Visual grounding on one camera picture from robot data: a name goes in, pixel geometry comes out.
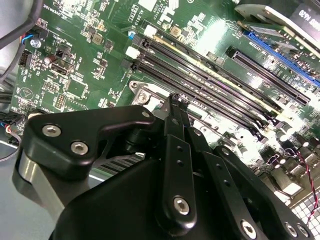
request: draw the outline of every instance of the integrated circuit chip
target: integrated circuit chip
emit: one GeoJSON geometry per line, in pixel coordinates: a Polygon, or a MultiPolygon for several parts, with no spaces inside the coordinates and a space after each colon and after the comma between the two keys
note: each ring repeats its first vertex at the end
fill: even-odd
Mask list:
{"type": "Polygon", "coordinates": [[[114,44],[112,41],[110,41],[109,39],[107,39],[104,43],[104,49],[108,52],[110,52],[112,49],[114,48],[114,44]]]}
{"type": "Polygon", "coordinates": [[[103,41],[104,41],[104,38],[98,33],[95,33],[92,37],[92,42],[97,45],[101,45],[103,41]]]}

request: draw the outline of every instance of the white label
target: white label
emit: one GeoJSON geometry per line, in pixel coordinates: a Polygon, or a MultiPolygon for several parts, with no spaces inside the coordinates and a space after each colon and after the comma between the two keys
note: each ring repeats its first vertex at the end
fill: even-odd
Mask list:
{"type": "Polygon", "coordinates": [[[152,10],[156,5],[156,2],[157,0],[139,0],[138,4],[144,7],[145,9],[149,10],[150,12],[152,12],[152,10]]]}

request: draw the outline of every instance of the cable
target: cable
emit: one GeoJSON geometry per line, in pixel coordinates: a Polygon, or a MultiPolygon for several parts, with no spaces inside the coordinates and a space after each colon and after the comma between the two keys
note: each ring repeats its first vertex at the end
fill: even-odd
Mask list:
{"type": "Polygon", "coordinates": [[[310,185],[311,185],[311,190],[312,190],[313,197],[314,197],[314,206],[313,206],[313,209],[310,212],[310,215],[309,215],[309,217],[307,219],[307,222],[306,222],[306,224],[308,225],[308,223],[310,222],[312,216],[315,214],[317,208],[319,207],[319,202],[318,202],[319,199],[318,199],[318,196],[317,196],[317,193],[316,193],[314,180],[311,177],[310,169],[309,169],[308,164],[306,163],[306,160],[301,156],[300,152],[298,152],[296,155],[298,156],[298,158],[300,160],[300,163],[303,164],[305,166],[305,168],[306,168],[306,174],[308,175],[309,182],[310,182],[310,185]]]}
{"type": "MultiPolygon", "coordinates": [[[[11,136],[13,136],[14,138],[16,138],[19,142],[19,144],[21,143],[21,137],[16,134],[15,132],[11,131],[11,126],[10,125],[6,125],[5,126],[5,131],[6,133],[10,134],[11,136]]],[[[10,153],[8,156],[0,158],[0,163],[5,162],[9,159],[11,159],[12,157],[14,157],[17,153],[18,153],[18,149],[17,148],[14,152],[10,153]]]]}
{"type": "Polygon", "coordinates": [[[33,28],[41,15],[43,5],[44,0],[33,0],[30,13],[25,22],[0,38],[0,50],[33,28]]]}
{"type": "Polygon", "coordinates": [[[13,89],[14,85],[6,81],[6,79],[7,79],[7,76],[13,71],[15,66],[18,64],[19,59],[21,58],[25,50],[25,47],[26,46],[24,44],[20,43],[12,62],[10,63],[8,68],[4,71],[4,73],[0,76],[0,84],[6,83],[6,85],[9,86],[10,89],[13,89]]]}
{"type": "Polygon", "coordinates": [[[32,38],[32,37],[33,37],[33,35],[32,35],[32,34],[30,34],[30,35],[28,35],[28,36],[24,37],[24,38],[21,40],[21,43],[22,43],[22,44],[25,44],[25,40],[27,40],[27,39],[29,39],[29,38],[32,38]]]}

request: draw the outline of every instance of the sticker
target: sticker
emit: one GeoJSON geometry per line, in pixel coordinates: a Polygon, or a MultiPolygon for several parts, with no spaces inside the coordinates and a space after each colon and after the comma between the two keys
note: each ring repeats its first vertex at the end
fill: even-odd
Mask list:
{"type": "Polygon", "coordinates": [[[274,29],[268,29],[268,28],[263,28],[263,27],[258,27],[258,26],[250,26],[254,31],[260,34],[267,34],[267,35],[272,35],[280,38],[284,38],[279,32],[277,32],[274,29]]]}
{"type": "Polygon", "coordinates": [[[144,7],[145,9],[149,10],[150,12],[152,12],[152,10],[156,5],[156,2],[157,0],[139,0],[138,4],[144,7]]]}
{"type": "Polygon", "coordinates": [[[320,42],[320,14],[307,4],[301,3],[290,17],[290,20],[320,42]]]}

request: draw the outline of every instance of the capacitor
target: capacitor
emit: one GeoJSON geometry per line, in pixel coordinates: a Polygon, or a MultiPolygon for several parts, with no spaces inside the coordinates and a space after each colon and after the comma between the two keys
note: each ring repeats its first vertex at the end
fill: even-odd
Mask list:
{"type": "Polygon", "coordinates": [[[49,56],[46,56],[44,59],[43,59],[43,62],[46,64],[46,65],[49,65],[51,63],[53,63],[55,60],[57,60],[57,57],[53,54],[49,55],[49,56]]]}
{"type": "Polygon", "coordinates": [[[286,132],[287,135],[292,135],[295,133],[295,130],[292,126],[289,124],[285,124],[282,129],[286,132]]]}
{"type": "Polygon", "coordinates": [[[41,47],[41,41],[37,38],[33,38],[30,40],[30,45],[35,49],[39,49],[41,47]]]}
{"type": "Polygon", "coordinates": [[[295,139],[303,146],[303,147],[308,147],[309,142],[301,135],[297,135],[295,139]]]}
{"type": "Polygon", "coordinates": [[[288,140],[287,134],[285,134],[283,131],[278,131],[276,133],[276,136],[280,140],[280,142],[285,142],[288,140]]]}
{"type": "Polygon", "coordinates": [[[320,149],[320,141],[318,138],[316,137],[311,137],[309,139],[309,143],[311,144],[312,147],[316,148],[316,149],[320,149]]]}

